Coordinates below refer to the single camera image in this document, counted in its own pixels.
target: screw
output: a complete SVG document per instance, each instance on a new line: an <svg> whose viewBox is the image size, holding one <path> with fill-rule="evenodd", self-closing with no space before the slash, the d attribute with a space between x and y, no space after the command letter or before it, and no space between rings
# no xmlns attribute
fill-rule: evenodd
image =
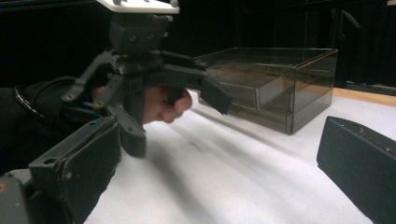
<svg viewBox="0 0 396 224"><path fill-rule="evenodd" d="M170 2L172 7L178 7L178 1L177 0L171 0Z"/></svg>
<svg viewBox="0 0 396 224"><path fill-rule="evenodd" d="M72 173L67 172L67 174L64 176L66 179L71 179L72 178Z"/></svg>
<svg viewBox="0 0 396 224"><path fill-rule="evenodd" d="M121 0L113 0L113 4L119 6L121 5Z"/></svg>
<svg viewBox="0 0 396 224"><path fill-rule="evenodd" d="M95 102L95 106L99 108L102 107L104 104L105 103L103 103L102 101Z"/></svg>
<svg viewBox="0 0 396 224"><path fill-rule="evenodd" d="M74 95L73 95L73 94L67 94L64 98L65 98L67 101L72 101L72 100L74 100Z"/></svg>

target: white table surface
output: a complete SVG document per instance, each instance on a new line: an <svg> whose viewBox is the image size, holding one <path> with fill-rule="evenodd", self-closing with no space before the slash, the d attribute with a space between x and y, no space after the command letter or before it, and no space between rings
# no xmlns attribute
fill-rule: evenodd
<svg viewBox="0 0 396 224"><path fill-rule="evenodd" d="M396 139L396 107L334 96L288 136L199 105L145 126L147 157L122 151L86 223L372 223L319 168L327 116Z"/></svg>

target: finger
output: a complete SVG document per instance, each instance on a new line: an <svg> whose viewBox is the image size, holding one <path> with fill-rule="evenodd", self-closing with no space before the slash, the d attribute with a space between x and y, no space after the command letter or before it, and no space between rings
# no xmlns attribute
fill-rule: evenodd
<svg viewBox="0 0 396 224"><path fill-rule="evenodd" d="M169 86L161 85L161 90L162 90L163 100L166 102L166 100L168 99Z"/></svg>
<svg viewBox="0 0 396 224"><path fill-rule="evenodd" d="M161 114L164 122L171 123L175 119L181 117L183 113L177 113L172 106L168 106Z"/></svg>
<svg viewBox="0 0 396 224"><path fill-rule="evenodd" d="M145 90L145 107L143 123L150 123L152 121L162 121L166 105L164 103L165 86L157 86Z"/></svg>
<svg viewBox="0 0 396 224"><path fill-rule="evenodd" d="M96 89L93 89L93 91L91 92L92 99L95 100L99 96L99 94L102 93L102 91L104 90L105 87L98 87Z"/></svg>
<svg viewBox="0 0 396 224"><path fill-rule="evenodd" d="M183 91L183 96L175 102L174 108L178 114L190 109L192 106L192 98L187 90Z"/></svg>

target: black curtain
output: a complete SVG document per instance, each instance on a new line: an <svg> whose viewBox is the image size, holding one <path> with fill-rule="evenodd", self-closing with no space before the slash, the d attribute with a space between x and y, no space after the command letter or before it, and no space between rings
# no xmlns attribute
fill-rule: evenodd
<svg viewBox="0 0 396 224"><path fill-rule="evenodd" d="M396 86L396 8L372 1L345 8L361 28L344 20L345 41L339 42L336 85Z"/></svg>
<svg viewBox="0 0 396 224"><path fill-rule="evenodd" d="M0 12L0 87L79 77L110 46L110 10L97 2Z"/></svg>

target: transparent plastic box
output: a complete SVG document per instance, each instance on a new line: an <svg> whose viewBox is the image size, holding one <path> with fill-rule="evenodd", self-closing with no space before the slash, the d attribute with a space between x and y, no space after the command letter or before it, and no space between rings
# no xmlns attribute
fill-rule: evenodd
<svg viewBox="0 0 396 224"><path fill-rule="evenodd" d="M332 102L336 49L235 48L195 61L230 91L230 115L282 133L295 133Z"/></svg>

